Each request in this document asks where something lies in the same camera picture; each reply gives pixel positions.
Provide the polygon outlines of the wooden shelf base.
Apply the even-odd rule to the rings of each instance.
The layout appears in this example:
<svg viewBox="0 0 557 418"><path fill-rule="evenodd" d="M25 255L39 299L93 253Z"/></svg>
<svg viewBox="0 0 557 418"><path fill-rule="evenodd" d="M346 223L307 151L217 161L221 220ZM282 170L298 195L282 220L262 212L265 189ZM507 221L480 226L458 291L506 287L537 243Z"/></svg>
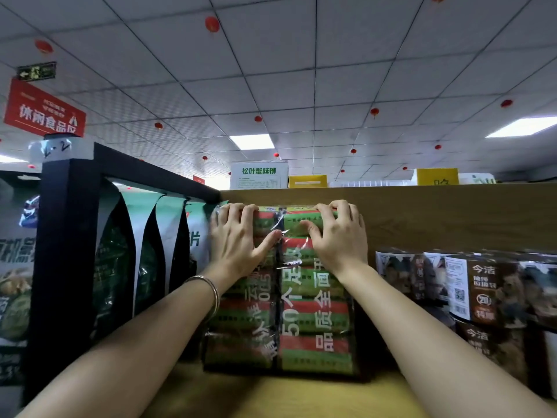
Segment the wooden shelf base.
<svg viewBox="0 0 557 418"><path fill-rule="evenodd" d="M557 418L546 404L487 359L456 342L461 359L433 359L461 373L443 377L401 348L398 370L371 383L206 373L178 362L142 418Z"/></svg>

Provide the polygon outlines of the wooden shelf board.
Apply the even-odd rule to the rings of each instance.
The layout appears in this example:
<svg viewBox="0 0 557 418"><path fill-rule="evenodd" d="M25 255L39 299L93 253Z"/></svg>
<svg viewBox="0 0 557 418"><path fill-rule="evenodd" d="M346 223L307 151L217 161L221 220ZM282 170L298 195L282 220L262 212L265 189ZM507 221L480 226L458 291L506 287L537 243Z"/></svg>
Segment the wooden shelf board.
<svg viewBox="0 0 557 418"><path fill-rule="evenodd" d="M371 262L389 247L557 254L557 183L223 190L220 197L259 206L344 199L364 218Z"/></svg>

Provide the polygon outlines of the green red roll multipack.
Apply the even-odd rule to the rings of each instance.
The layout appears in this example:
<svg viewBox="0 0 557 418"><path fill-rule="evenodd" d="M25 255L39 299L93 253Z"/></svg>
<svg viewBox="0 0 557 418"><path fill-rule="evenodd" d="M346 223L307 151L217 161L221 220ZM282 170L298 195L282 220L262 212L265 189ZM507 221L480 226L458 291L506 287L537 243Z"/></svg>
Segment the green red roll multipack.
<svg viewBox="0 0 557 418"><path fill-rule="evenodd" d="M254 271L222 296L218 312L205 327L201 356L205 371L270 374L276 370L281 243L278 239Z"/></svg>
<svg viewBox="0 0 557 418"><path fill-rule="evenodd" d="M323 230L314 207L279 207L275 228L281 300L277 312L277 370L281 374L359 379L351 296L319 259L304 220Z"/></svg>

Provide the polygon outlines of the white tape label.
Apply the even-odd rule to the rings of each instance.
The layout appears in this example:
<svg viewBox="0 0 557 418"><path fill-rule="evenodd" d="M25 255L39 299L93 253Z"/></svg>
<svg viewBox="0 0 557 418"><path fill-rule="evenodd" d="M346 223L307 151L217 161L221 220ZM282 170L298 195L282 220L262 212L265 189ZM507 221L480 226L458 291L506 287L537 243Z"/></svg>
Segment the white tape label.
<svg viewBox="0 0 557 418"><path fill-rule="evenodd" d="M94 160L94 142L77 136L57 136L32 142L28 147L29 163L34 166L53 161Z"/></svg>

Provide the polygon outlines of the person's right forearm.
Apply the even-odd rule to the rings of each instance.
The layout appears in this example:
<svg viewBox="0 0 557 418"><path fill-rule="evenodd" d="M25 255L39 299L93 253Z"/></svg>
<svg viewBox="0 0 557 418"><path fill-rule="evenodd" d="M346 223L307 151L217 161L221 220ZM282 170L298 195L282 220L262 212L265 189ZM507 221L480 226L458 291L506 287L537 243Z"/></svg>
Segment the person's right forearm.
<svg viewBox="0 0 557 418"><path fill-rule="evenodd" d="M333 274L366 312L433 418L557 418L557 412L354 259Z"/></svg>

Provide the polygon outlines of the person's left forearm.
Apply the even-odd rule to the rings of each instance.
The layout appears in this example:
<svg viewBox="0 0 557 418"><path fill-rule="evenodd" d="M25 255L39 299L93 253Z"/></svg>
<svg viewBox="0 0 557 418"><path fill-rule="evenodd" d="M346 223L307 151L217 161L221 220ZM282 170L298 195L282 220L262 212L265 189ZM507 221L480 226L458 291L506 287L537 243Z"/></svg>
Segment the person's left forearm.
<svg viewBox="0 0 557 418"><path fill-rule="evenodd" d="M139 418L219 295L202 274L190 278L75 360L15 418Z"/></svg>

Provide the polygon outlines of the green exit sign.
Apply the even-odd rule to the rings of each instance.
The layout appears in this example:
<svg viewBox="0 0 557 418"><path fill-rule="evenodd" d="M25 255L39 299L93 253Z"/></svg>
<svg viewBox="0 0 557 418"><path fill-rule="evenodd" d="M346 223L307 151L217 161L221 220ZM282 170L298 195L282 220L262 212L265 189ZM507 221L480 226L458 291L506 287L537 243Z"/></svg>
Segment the green exit sign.
<svg viewBox="0 0 557 418"><path fill-rule="evenodd" d="M24 82L50 80L56 77L57 62L35 63L16 68L16 79Z"/></svg>

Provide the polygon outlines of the black shelf frame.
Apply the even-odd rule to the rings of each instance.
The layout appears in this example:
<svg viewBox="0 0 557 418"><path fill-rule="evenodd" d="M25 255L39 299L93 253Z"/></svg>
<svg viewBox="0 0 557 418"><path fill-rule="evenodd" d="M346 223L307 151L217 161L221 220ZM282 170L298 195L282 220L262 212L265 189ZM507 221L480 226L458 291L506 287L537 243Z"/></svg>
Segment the black shelf frame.
<svg viewBox="0 0 557 418"><path fill-rule="evenodd" d="M217 189L98 143L93 161L42 164L23 406L91 347L99 201L106 177L185 199L220 201Z"/></svg>

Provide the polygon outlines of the row of brown printed packets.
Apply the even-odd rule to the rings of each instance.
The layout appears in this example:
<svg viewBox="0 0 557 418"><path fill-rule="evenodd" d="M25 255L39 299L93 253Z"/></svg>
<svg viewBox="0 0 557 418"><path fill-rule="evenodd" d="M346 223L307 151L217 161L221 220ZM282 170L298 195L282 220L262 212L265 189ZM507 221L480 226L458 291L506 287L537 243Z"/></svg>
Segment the row of brown printed packets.
<svg viewBox="0 0 557 418"><path fill-rule="evenodd" d="M557 255L375 252L378 273L410 300L447 318L475 350L557 400Z"/></svg>

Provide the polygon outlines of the person's left hand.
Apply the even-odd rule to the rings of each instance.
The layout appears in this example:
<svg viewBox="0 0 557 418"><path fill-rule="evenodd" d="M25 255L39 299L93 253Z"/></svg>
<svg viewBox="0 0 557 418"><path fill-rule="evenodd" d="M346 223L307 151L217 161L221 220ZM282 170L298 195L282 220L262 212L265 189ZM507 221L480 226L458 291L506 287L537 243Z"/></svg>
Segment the person's left hand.
<svg viewBox="0 0 557 418"><path fill-rule="evenodd" d="M241 225L228 228L228 204L218 211L219 229L217 234L210 234L210 260L202 275L213 282L220 295L258 267L259 255L254 248L255 212L258 212L257 205L245 205Z"/></svg>

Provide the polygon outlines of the group of red ceiling lanterns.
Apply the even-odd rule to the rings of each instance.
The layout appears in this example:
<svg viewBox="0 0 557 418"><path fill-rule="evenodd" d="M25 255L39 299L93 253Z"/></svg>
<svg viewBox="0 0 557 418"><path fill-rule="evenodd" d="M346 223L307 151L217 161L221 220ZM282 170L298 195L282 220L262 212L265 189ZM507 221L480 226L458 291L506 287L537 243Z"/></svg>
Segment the group of red ceiling lanterns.
<svg viewBox="0 0 557 418"><path fill-rule="evenodd" d="M531 0L47 0L37 27L129 98L177 81L207 138L311 139L365 156L449 99L504 48Z"/></svg>

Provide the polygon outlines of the dark printed food bags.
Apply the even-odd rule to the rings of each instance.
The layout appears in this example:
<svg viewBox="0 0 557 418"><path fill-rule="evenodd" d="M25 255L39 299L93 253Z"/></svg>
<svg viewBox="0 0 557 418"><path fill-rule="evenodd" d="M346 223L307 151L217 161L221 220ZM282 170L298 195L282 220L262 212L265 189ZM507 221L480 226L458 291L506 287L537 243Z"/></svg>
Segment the dark printed food bags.
<svg viewBox="0 0 557 418"><path fill-rule="evenodd" d="M23 384L37 240L39 178L0 170L0 387Z"/></svg>

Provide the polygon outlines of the small yellow sign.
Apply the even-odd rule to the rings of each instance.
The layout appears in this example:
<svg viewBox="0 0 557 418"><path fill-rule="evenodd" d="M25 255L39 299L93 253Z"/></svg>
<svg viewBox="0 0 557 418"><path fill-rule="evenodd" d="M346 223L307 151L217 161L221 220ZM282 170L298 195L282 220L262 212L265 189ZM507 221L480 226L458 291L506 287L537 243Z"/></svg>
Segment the small yellow sign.
<svg viewBox="0 0 557 418"><path fill-rule="evenodd" d="M326 175L291 175L288 188L328 188L328 178Z"/></svg>

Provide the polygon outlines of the green white hanging bag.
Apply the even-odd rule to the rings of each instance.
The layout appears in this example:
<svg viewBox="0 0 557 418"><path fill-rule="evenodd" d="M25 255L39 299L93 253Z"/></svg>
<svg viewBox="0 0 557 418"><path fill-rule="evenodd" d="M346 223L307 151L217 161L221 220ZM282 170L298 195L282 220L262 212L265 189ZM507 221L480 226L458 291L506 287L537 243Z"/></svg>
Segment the green white hanging bag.
<svg viewBox="0 0 557 418"><path fill-rule="evenodd" d="M166 260L156 216L157 192L124 189L135 244L133 316L137 316L165 294Z"/></svg>
<svg viewBox="0 0 557 418"><path fill-rule="evenodd" d="M189 230L191 274L198 275L209 263L211 215L218 204L188 201L185 205Z"/></svg>
<svg viewBox="0 0 557 418"><path fill-rule="evenodd" d="M179 288L189 272L189 227L185 204L184 198L162 196L155 207L165 257L165 295Z"/></svg>

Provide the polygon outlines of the white sign with green text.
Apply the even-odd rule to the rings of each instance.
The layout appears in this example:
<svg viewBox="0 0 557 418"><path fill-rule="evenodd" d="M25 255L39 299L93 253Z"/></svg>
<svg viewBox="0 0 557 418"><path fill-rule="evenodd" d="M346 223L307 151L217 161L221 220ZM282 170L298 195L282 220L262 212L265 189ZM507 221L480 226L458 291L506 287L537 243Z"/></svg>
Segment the white sign with green text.
<svg viewBox="0 0 557 418"><path fill-rule="evenodd" d="M229 189L287 189L288 181L288 161L238 161L231 164Z"/></svg>

